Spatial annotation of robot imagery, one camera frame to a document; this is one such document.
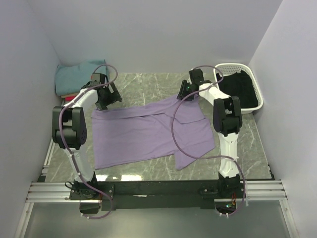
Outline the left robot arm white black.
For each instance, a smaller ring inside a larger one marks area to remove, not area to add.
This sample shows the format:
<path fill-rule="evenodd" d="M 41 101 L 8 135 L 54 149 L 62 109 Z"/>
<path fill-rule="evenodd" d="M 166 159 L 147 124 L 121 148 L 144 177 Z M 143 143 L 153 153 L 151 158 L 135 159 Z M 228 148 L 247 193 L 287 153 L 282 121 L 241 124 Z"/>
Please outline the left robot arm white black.
<path fill-rule="evenodd" d="M 92 105 L 104 111 L 108 105 L 121 101 L 114 82 L 107 75 L 94 72 L 73 100 L 53 108 L 52 139 L 69 157 L 75 172 L 74 182 L 69 182 L 72 195 L 94 199 L 99 194 L 96 174 L 84 148 L 88 136 L 85 112 Z"/>

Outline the purple t shirt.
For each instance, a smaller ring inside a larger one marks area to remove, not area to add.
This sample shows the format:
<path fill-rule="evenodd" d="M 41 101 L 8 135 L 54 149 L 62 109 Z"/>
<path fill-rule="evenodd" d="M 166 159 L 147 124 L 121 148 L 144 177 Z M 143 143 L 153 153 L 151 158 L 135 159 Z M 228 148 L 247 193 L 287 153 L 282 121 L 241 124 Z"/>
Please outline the purple t shirt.
<path fill-rule="evenodd" d="M 199 100 L 176 96 L 145 106 L 92 113 L 95 169 L 173 154 L 181 170 L 215 148 L 210 120 Z"/>

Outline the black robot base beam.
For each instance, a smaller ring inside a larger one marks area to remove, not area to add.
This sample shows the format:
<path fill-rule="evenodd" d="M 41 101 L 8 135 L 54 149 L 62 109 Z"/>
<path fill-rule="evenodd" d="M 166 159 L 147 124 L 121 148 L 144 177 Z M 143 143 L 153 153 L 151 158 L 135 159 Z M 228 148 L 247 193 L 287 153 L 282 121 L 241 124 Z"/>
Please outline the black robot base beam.
<path fill-rule="evenodd" d="M 80 201 L 84 213 L 109 209 L 200 208 L 214 209 L 217 199 L 242 198 L 241 182 L 228 185 L 218 180 L 100 181 L 102 194 L 83 183 L 74 183 L 69 199 Z"/>

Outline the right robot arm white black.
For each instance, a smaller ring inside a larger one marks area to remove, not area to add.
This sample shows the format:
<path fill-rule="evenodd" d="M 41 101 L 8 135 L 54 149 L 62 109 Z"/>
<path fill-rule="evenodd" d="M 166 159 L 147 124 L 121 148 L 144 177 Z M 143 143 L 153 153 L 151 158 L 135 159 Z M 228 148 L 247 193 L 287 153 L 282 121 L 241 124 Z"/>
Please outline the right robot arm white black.
<path fill-rule="evenodd" d="M 220 168 L 218 173 L 217 192 L 228 198 L 240 188 L 243 178 L 241 168 L 237 164 L 237 140 L 242 127 L 242 112 L 237 96 L 229 96 L 220 91 L 216 85 L 223 79 L 223 73 L 216 67 L 221 79 L 212 83 L 205 80 L 200 67 L 189 71 L 189 79 L 182 81 L 177 99 L 180 103 L 191 101 L 196 95 L 207 100 L 213 108 L 213 127 L 220 141 Z"/>

